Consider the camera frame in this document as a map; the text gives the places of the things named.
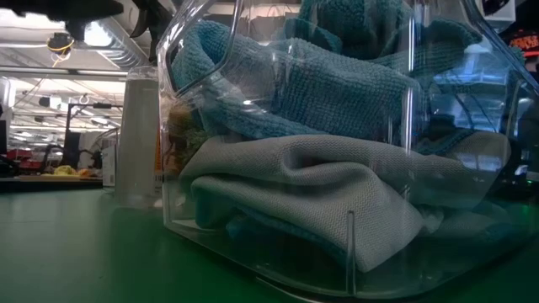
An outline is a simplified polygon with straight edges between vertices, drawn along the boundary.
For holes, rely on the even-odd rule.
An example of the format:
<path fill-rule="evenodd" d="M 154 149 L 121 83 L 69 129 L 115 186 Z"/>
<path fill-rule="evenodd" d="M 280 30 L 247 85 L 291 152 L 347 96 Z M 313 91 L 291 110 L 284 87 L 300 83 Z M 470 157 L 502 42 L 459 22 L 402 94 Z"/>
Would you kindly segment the blue microfiber towel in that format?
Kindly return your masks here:
<path fill-rule="evenodd" d="M 408 92 L 419 85 L 392 68 L 343 56 L 327 43 L 290 38 L 261 45 L 213 21 L 181 39 L 174 84 L 192 87 L 205 129 L 253 139 L 331 134 L 378 140 L 398 125 Z"/>
<path fill-rule="evenodd" d="M 303 0 L 285 22 L 283 39 L 302 39 L 327 51 L 387 66 L 403 74 L 443 72 L 458 65 L 482 36 L 442 17 L 422 20 L 406 0 Z"/>

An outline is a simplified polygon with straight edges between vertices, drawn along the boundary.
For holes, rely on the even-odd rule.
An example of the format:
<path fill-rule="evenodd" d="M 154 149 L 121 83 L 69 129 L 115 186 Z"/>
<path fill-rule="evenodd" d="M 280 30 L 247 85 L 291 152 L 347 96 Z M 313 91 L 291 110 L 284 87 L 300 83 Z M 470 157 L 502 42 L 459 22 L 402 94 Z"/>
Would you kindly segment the gray microfiber towel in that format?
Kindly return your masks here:
<path fill-rule="evenodd" d="M 421 155 L 385 143 L 308 135 L 206 141 L 179 177 L 203 228 L 240 209 L 267 226 L 317 242 L 368 272 L 416 237 L 490 243 L 514 227 L 485 200 L 492 173 L 457 153 Z"/>

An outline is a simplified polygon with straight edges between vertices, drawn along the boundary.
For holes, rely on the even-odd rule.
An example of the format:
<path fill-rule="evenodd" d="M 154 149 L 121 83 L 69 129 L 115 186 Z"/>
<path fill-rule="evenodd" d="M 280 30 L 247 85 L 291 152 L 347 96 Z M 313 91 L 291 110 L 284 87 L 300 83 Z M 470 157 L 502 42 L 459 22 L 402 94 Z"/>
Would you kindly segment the clear spray bottle black cap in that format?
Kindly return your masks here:
<path fill-rule="evenodd" d="M 153 207 L 161 196 L 157 68 L 128 71 L 117 146 L 115 196 L 131 208 Z"/>

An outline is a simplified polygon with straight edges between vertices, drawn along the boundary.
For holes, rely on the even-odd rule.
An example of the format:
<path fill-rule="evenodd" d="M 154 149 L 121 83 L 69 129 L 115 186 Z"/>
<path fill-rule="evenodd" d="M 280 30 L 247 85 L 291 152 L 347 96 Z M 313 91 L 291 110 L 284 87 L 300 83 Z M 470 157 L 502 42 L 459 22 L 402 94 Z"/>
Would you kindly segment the black metal stand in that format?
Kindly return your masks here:
<path fill-rule="evenodd" d="M 93 160 L 93 155 L 95 150 L 93 146 L 100 140 L 100 137 L 105 135 L 107 132 L 115 132 L 115 128 L 82 128 L 80 131 L 71 130 L 71 121 L 74 119 L 80 112 L 88 107 L 88 104 L 69 104 L 67 107 L 67 122 L 65 128 L 64 136 L 64 145 L 63 145 L 63 156 L 61 164 L 70 165 L 75 169 L 80 167 L 88 167 L 93 163 L 83 162 L 80 163 L 81 155 L 86 153 L 90 156 L 90 159 Z M 88 145 L 84 136 L 86 134 L 97 134 L 93 138 L 93 141 Z"/>

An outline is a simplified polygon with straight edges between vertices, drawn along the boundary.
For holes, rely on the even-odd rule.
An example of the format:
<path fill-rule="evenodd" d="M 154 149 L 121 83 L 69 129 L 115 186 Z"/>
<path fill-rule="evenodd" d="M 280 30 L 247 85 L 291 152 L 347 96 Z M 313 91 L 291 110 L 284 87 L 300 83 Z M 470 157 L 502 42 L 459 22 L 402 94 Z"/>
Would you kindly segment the white cardboard box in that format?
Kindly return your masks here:
<path fill-rule="evenodd" d="M 102 181 L 105 188 L 115 186 L 116 146 L 108 146 L 102 150 Z"/>

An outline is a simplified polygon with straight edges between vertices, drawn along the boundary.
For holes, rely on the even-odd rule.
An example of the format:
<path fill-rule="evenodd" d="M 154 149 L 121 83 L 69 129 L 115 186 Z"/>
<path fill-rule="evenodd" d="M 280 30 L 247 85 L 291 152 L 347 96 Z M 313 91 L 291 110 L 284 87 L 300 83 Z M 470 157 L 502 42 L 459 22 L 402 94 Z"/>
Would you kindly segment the yellow cloth pile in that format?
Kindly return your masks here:
<path fill-rule="evenodd" d="M 102 173 L 99 169 L 81 168 L 75 169 L 69 165 L 52 168 L 48 167 L 44 173 L 45 176 L 71 176 L 79 178 L 101 178 Z"/>

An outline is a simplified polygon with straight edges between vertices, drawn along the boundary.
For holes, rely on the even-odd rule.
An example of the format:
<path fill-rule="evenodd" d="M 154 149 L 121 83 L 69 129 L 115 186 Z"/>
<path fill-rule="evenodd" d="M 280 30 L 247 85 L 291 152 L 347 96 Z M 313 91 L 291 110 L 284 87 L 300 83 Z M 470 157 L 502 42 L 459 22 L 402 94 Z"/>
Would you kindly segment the green table mat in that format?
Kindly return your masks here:
<path fill-rule="evenodd" d="M 539 303 L 539 241 L 434 290 L 397 300 Z M 307 303 L 103 190 L 0 193 L 0 303 Z"/>

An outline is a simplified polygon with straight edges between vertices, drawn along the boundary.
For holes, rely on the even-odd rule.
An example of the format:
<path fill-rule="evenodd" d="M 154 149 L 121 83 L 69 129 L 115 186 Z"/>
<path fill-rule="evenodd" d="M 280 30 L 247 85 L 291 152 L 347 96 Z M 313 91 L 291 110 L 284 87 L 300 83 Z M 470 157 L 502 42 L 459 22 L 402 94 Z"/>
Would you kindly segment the clear plastic bin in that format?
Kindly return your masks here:
<path fill-rule="evenodd" d="M 178 88 L 173 81 L 172 62 L 179 43 L 200 21 L 226 25 L 230 36 L 243 35 L 261 45 L 283 39 L 286 20 L 296 17 L 303 0 L 183 0 L 167 27 L 157 50 L 160 84 L 160 118 L 163 158 L 168 142 L 168 112 L 174 105 L 197 110 L 192 87 Z M 163 180 L 164 222 L 179 235 L 222 255 L 261 278 L 286 290 L 324 298 L 397 300 L 435 289 L 469 271 L 484 268 L 512 254 L 539 237 L 538 200 L 511 199 L 509 181 L 518 156 L 517 125 L 530 105 L 539 105 L 539 82 L 526 70 L 517 47 L 504 43 L 474 0 L 406 0 L 423 7 L 422 20 L 442 17 L 464 23 L 482 40 L 465 50 L 456 66 L 433 73 L 403 74 L 419 85 L 408 92 L 398 125 L 389 123 L 378 140 L 421 155 L 449 157 L 480 173 L 492 173 L 493 184 L 485 200 L 507 212 L 514 227 L 496 242 L 472 243 L 429 237 L 414 238 L 403 250 L 371 271 L 362 272 L 355 260 L 355 240 L 349 237 L 344 258 L 325 246 L 265 225 L 234 209 L 228 220 L 203 228 L 195 220 L 195 205 L 179 186 L 182 171 L 172 167 Z M 211 138 L 258 141 L 236 132 Z"/>

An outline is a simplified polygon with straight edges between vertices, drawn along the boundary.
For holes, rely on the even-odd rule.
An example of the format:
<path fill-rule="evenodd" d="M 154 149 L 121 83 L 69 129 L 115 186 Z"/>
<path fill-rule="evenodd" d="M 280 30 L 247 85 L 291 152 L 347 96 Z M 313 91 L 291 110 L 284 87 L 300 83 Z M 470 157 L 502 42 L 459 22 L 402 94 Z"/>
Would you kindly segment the orange LED sign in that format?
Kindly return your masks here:
<path fill-rule="evenodd" d="M 520 48 L 524 57 L 539 56 L 539 32 L 518 31 L 510 37 L 509 45 Z"/>

